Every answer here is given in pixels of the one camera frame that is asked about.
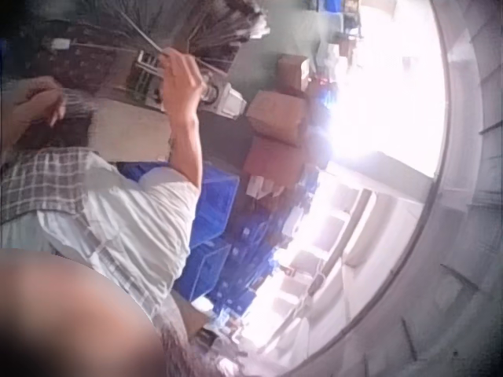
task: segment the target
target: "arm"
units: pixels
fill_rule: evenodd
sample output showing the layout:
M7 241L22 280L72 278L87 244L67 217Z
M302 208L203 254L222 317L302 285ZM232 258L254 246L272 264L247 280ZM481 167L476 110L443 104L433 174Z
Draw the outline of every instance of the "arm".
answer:
M21 81L2 99L2 152L14 146L33 122L45 119L54 126L64 117L63 93L50 77Z
M196 60L174 49L160 58L164 66L163 101L173 137L171 166L201 189L203 153L201 151L197 106L204 89Z

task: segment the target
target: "blurry skin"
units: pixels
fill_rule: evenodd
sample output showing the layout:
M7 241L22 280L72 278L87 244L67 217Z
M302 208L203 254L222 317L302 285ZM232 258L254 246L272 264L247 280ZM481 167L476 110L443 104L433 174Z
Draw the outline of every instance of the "blurry skin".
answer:
M63 258L32 256L3 262L0 276L0 328L53 355L64 375L132 377L146 375L141 365L163 364L148 317L96 272Z

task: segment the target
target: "patterned fabric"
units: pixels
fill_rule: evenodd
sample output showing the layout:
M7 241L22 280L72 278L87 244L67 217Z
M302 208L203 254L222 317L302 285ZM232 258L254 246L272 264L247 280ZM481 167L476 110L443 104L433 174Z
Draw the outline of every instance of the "patterned fabric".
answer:
M72 41L70 49L53 51L54 38ZM89 24L51 20L33 24L10 41L6 71L19 77L53 76L63 87L96 93L106 81L117 52L90 46L121 47L120 33Z
M84 205L83 190L86 163L91 150L87 148L48 148L16 156L11 167L2 167L1 224L34 211L53 210L71 215L81 229L82 237L94 245L87 255L98 272L115 281L145 313L153 318L157 304L142 286L133 281L127 269L115 260L103 237L91 231Z
M1 223L34 210L83 212L83 177L86 148L57 149L19 154L2 172Z

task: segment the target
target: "plaid shirt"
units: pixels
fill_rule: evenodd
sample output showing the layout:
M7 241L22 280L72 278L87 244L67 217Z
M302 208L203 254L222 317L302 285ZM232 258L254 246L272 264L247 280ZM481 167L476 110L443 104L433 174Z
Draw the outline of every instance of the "plaid shirt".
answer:
M33 211L59 211L70 214L82 230L86 241L93 244L100 267L125 290L152 318L158 304L127 269L109 252L104 238L92 232L84 205L84 174L89 156L88 148L48 148L39 152L23 152L12 166L2 167L1 223L2 225Z

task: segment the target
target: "bundle of sticks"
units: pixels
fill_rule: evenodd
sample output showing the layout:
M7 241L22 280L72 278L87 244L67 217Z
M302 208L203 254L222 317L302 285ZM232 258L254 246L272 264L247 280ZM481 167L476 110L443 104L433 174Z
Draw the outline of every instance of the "bundle of sticks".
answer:
M79 19L128 37L130 47L149 47L120 16L124 12L162 47L191 53L228 71L242 43L269 33L255 0L79 0Z

